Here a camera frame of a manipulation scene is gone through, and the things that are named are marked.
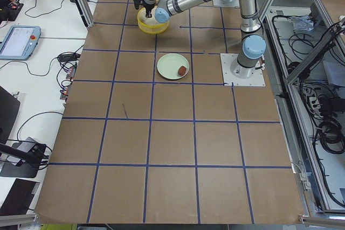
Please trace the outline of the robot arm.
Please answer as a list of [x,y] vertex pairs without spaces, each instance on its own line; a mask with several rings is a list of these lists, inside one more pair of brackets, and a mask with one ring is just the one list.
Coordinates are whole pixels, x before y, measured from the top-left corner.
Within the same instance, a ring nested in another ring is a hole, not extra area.
[[[171,16],[212,0],[133,0],[135,8],[143,6],[147,17],[159,23],[168,22]],[[266,41],[259,35],[262,30],[257,0],[239,0],[241,16],[241,51],[231,64],[231,72],[241,79],[250,78],[258,60],[264,55]]]

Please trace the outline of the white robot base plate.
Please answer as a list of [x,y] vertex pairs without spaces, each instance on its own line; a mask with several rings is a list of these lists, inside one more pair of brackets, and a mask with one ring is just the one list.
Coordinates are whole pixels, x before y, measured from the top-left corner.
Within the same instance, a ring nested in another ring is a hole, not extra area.
[[265,80],[260,62],[252,68],[243,68],[237,60],[237,53],[221,53],[223,82],[226,86],[265,87]]

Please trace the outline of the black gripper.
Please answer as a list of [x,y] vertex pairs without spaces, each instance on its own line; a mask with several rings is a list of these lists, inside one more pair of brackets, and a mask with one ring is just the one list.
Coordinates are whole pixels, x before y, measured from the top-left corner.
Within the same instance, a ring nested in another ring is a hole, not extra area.
[[[141,6],[143,6],[143,0],[133,0],[134,2],[134,7],[135,9],[139,9]],[[152,5],[146,5],[145,10],[146,10],[146,17],[152,17]]]

